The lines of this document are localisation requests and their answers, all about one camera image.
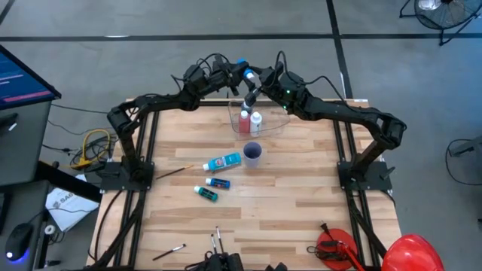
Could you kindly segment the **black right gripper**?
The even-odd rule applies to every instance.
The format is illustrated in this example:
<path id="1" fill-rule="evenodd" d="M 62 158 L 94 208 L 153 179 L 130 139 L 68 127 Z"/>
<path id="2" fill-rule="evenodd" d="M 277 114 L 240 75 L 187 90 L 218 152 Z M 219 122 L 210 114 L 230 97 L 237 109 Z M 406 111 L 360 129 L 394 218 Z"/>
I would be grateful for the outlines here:
<path id="1" fill-rule="evenodd" d="M 297 75 L 292 80 L 284 71 L 284 65 L 278 62 L 274 68 L 271 66 L 259 68 L 250 66 L 250 69 L 258 76 L 261 86 L 254 88 L 244 98 L 244 102 L 251 108 L 257 101 L 257 97 L 263 93 L 269 99 L 283 107 L 286 111 L 293 111 L 298 100 L 298 93 L 303 92 L 306 87 L 300 82 Z"/>

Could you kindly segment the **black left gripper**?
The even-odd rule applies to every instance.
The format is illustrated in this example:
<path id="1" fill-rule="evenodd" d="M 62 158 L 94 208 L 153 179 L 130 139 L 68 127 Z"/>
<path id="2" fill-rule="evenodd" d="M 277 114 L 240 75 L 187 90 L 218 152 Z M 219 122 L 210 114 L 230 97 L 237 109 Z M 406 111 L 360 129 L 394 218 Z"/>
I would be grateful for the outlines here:
<path id="1" fill-rule="evenodd" d="M 218 92 L 223 87 L 228 87 L 234 96 L 239 95 L 238 86 L 242 81 L 242 72 L 249 68 L 247 62 L 236 64 L 224 61 L 221 55 L 215 55 L 212 72 L 208 76 L 205 93 Z"/>

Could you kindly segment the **large white paint bottle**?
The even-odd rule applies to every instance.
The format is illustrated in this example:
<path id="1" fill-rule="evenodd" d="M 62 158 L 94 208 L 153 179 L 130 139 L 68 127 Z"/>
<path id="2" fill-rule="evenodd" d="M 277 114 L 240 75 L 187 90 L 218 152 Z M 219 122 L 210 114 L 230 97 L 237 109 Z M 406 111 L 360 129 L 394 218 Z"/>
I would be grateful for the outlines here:
<path id="1" fill-rule="evenodd" d="M 259 112 L 255 111 L 250 116 L 250 135 L 252 137 L 258 137 L 262 126 L 262 116 Z"/>

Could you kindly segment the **large red paint bottle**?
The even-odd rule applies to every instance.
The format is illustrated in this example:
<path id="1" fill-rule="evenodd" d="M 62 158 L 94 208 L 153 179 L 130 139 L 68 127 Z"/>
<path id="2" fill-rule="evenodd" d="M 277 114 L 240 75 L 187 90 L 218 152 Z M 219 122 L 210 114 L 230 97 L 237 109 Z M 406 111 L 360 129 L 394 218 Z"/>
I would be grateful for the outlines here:
<path id="1" fill-rule="evenodd" d="M 247 111 L 240 112 L 238 124 L 240 133 L 250 133 L 250 114 Z"/>

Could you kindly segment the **orange bristle gold ferrule paintbrush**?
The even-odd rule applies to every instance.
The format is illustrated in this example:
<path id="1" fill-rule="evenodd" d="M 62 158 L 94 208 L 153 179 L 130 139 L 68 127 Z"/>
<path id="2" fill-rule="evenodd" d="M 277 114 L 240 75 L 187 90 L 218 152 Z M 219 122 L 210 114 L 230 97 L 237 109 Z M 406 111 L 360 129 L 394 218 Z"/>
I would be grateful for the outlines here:
<path id="1" fill-rule="evenodd" d="M 177 172 L 181 172 L 181 171 L 184 171 L 184 170 L 186 170 L 186 169 L 189 169 L 189 168 L 191 168 L 192 166 L 193 166 L 193 165 L 184 166 L 184 167 L 182 167 L 182 168 L 180 168 L 180 169 L 176 169 L 176 170 L 171 171 L 171 172 L 168 172 L 168 173 L 166 173 L 166 174 L 157 176 L 155 179 L 158 180 L 158 179 L 165 178 L 165 177 L 170 176 L 170 175 L 173 175 L 173 174 L 175 174 L 175 173 L 177 173 Z"/>

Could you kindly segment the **small green paint bottle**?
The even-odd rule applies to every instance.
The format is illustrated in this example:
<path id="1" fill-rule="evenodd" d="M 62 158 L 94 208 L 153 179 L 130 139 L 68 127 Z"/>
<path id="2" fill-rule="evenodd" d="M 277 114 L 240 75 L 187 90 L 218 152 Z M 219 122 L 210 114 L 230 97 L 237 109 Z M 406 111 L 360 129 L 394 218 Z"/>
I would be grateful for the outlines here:
<path id="1" fill-rule="evenodd" d="M 195 186 L 194 192 L 206 198 L 212 202 L 216 202 L 218 200 L 218 194 L 201 186 Z"/>

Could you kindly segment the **clear plastic bin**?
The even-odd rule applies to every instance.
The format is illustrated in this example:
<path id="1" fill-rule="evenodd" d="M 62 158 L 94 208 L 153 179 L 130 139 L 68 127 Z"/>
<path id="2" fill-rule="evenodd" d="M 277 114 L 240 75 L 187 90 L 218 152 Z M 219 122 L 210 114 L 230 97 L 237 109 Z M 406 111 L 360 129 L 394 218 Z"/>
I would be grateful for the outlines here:
<path id="1" fill-rule="evenodd" d="M 235 132 L 236 138 L 239 140 L 258 139 L 263 136 L 280 134 L 283 131 L 283 127 L 290 122 L 290 117 L 281 106 L 271 101 L 258 100 L 252 108 L 252 113 L 257 111 L 262 116 L 262 126 L 259 136 L 252 137 L 250 133 L 240 133 L 238 120 L 239 114 L 242 111 L 242 103 L 242 101 L 230 101 L 227 107 L 232 130 Z"/>

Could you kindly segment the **black floor fan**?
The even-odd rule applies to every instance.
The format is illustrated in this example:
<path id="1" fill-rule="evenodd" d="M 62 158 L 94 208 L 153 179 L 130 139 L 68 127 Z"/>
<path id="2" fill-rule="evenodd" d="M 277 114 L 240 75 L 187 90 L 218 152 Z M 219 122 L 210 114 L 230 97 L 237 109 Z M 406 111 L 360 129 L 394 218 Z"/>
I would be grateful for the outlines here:
<path id="1" fill-rule="evenodd" d="M 426 28 L 439 31 L 438 45 L 449 43 L 482 15 L 482 0 L 407 0 L 399 18 L 415 17 Z"/>

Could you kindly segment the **white printed paper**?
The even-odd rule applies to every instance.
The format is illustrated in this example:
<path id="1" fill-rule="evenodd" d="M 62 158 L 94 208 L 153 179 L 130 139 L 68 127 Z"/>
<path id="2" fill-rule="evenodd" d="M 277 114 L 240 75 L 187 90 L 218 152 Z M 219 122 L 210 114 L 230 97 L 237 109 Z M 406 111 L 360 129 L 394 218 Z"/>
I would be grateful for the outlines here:
<path id="1" fill-rule="evenodd" d="M 99 204 L 77 196 L 73 192 L 55 187 L 48 195 L 45 208 L 62 232 L 67 232 L 88 214 L 97 210 Z"/>

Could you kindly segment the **blue screen computer monitor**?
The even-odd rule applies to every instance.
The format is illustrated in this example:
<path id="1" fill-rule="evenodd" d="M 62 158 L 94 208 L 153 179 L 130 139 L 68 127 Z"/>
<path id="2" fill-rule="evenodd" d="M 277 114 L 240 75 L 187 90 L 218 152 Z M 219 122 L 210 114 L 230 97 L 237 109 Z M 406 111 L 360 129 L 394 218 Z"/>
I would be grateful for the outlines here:
<path id="1" fill-rule="evenodd" d="M 0 45 L 0 110 L 61 98 L 54 86 Z"/>

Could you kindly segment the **grey stand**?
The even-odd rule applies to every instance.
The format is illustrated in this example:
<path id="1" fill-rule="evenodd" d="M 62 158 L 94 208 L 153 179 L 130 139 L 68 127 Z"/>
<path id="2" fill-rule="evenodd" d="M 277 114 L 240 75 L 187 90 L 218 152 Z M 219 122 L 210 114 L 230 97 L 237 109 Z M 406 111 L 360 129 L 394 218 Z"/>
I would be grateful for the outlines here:
<path id="1" fill-rule="evenodd" d="M 464 143 L 460 146 L 449 149 L 449 154 L 452 157 L 460 157 L 469 152 L 474 152 L 477 158 L 482 159 L 482 135 L 474 139 L 464 140 Z"/>

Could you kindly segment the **grey cabinet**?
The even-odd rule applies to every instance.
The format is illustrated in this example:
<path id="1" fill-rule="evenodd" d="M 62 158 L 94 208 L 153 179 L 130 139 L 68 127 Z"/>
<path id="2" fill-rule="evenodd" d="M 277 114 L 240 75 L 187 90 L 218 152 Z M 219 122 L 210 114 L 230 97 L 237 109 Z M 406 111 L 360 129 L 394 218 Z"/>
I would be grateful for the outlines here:
<path id="1" fill-rule="evenodd" d="M 17 114 L 16 126 L 0 129 L 0 187 L 33 181 L 51 102 L 0 111 L 0 117 Z"/>

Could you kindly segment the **black desk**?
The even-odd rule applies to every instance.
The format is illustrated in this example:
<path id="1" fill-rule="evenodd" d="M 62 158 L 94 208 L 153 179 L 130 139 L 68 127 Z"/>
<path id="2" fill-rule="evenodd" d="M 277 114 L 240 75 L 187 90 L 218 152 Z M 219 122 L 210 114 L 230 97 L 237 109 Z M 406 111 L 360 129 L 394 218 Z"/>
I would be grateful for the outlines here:
<path id="1" fill-rule="evenodd" d="M 97 186 L 43 162 L 38 163 L 31 182 L 0 187 L 0 192 L 11 196 L 5 223 L 0 232 L 0 271 L 33 271 L 43 267 L 49 243 L 49 238 L 44 234 L 47 219 L 44 204 L 51 185 L 94 202 L 102 199 Z M 8 235 L 24 222 L 32 225 L 26 253 L 20 259 L 10 262 L 6 258 L 5 250 Z"/>

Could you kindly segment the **black computer mouse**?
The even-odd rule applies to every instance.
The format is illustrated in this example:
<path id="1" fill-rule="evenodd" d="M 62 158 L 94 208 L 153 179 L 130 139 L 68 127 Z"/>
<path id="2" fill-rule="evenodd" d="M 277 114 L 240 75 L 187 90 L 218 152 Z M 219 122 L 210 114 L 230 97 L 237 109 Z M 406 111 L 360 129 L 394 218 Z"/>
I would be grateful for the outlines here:
<path id="1" fill-rule="evenodd" d="M 26 255 L 32 231 L 33 226 L 30 223 L 21 223 L 12 229 L 5 244 L 7 260 L 10 262 L 18 261 Z"/>

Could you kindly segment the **black metal table frame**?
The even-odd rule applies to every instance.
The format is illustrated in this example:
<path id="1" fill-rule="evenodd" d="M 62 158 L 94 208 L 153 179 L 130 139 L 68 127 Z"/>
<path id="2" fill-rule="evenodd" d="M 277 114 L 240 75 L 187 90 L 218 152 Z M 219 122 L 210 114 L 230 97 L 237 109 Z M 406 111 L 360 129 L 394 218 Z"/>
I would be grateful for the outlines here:
<path id="1" fill-rule="evenodd" d="M 240 165 L 217 172 L 230 181 L 212 202 L 194 192 L 210 173 L 209 160 L 241 152 L 246 140 L 232 130 L 228 102 L 207 99 L 193 112 L 150 115 L 156 126 L 152 159 L 154 180 L 147 192 L 136 250 L 137 270 L 180 270 L 212 250 L 216 226 L 224 250 L 238 253 L 246 269 L 263 270 L 284 263 L 290 270 L 321 270 L 307 251 L 321 234 L 321 224 L 350 231 L 346 192 L 337 164 L 371 143 L 357 124 L 330 120 L 302 121 L 291 116 L 280 134 L 258 138 L 263 152 L 257 168 Z M 157 176 L 193 165 L 162 179 Z M 182 244 L 186 247 L 152 261 Z"/>

